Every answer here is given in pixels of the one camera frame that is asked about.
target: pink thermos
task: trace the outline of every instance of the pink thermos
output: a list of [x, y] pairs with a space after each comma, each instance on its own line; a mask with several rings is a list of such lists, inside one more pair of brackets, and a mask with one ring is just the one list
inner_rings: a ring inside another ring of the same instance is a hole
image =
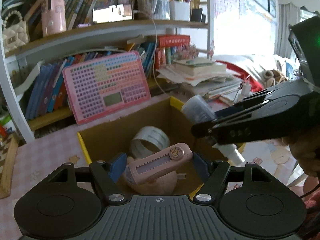
[[44, 37], [67, 30], [64, 0], [42, 0], [41, 12]]

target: white handbag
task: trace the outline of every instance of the white handbag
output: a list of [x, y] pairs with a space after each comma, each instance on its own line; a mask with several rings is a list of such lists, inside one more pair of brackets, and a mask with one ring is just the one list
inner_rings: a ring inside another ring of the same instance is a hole
[[[7, 21], [10, 16], [18, 15], [20, 22], [6, 28]], [[16, 49], [29, 42], [29, 35], [27, 30], [27, 22], [22, 20], [22, 15], [19, 11], [12, 11], [4, 20], [4, 29], [2, 31], [4, 52]]]

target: white shelf frame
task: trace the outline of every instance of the white shelf frame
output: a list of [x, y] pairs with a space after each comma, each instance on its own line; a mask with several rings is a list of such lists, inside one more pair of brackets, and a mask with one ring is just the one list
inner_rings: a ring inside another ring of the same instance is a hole
[[[208, 40], [207, 40], [207, 52], [210, 51], [210, 46], [211, 42], [214, 38], [214, 0], [207, 0], [207, 5], [208, 5]], [[1, 8], [2, 8], [2, 0], [0, 0], [0, 13], [1, 13]], [[167, 25], [161, 25], [161, 28], [172, 28], [176, 29], [177, 33], [177, 28], [181, 28], [185, 26], [176, 26], [168, 22]], [[144, 26], [134, 26], [133, 29], [135, 31], [143, 30]], [[14, 89], [12, 86], [12, 82], [10, 80], [9, 76], [9, 70], [8, 70], [8, 64], [11, 62], [15, 62], [19, 59], [23, 59], [27, 55], [30, 55], [34, 52], [40, 51], [42, 49], [47, 49], [51, 46], [63, 44], [66, 41], [75, 41], [79, 42], [79, 40], [84, 40], [85, 38], [92, 36], [92, 35], [102, 35], [102, 34], [107, 34], [107, 33], [114, 33], [114, 32], [123, 32], [123, 31], [131, 31], [132, 28], [130, 26], [127, 26], [125, 28], [110, 28], [110, 29], [101, 29], [101, 30], [94, 30], [94, 31], [89, 31], [86, 33], [81, 33], [77, 34], [67, 38], [61, 38], [61, 39], [56, 39], [49, 41], [37, 48], [30, 49], [24, 53], [21, 53], [19, 55], [12, 55], [8, 58], [5, 58], [4, 54], [4, 46], [3, 46], [3, 38], [2, 38], [2, 28], [0, 28], [0, 49], [1, 49], [1, 56], [0, 56], [0, 86], [2, 88], [5, 100], [8, 105], [8, 109], [10, 112], [10, 115], [12, 117], [13, 122], [16, 124], [17, 129], [25, 139], [26, 143], [32, 142], [35, 140], [34, 133], [31, 131], [27, 120], [25, 119], [23, 112], [21, 110], [21, 107], [19, 105], [19, 101], [14, 93]]]

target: stuffed animal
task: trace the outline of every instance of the stuffed animal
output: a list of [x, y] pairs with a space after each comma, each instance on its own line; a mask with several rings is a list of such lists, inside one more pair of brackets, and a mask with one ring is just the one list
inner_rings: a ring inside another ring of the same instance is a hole
[[[132, 157], [127, 158], [127, 164], [134, 162]], [[150, 181], [142, 185], [133, 185], [127, 181], [124, 176], [124, 180], [130, 188], [135, 190], [141, 195], [170, 195], [177, 185], [178, 175], [175, 171], [172, 171], [158, 179]]]

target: gray curtain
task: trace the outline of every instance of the gray curtain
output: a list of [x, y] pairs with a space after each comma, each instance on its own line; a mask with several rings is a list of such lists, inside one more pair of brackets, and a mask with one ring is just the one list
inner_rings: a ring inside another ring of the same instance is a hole
[[300, 22], [300, 8], [292, 3], [279, 4], [279, 33], [276, 45], [276, 54], [295, 60], [295, 53], [288, 41], [288, 25], [295, 25]]

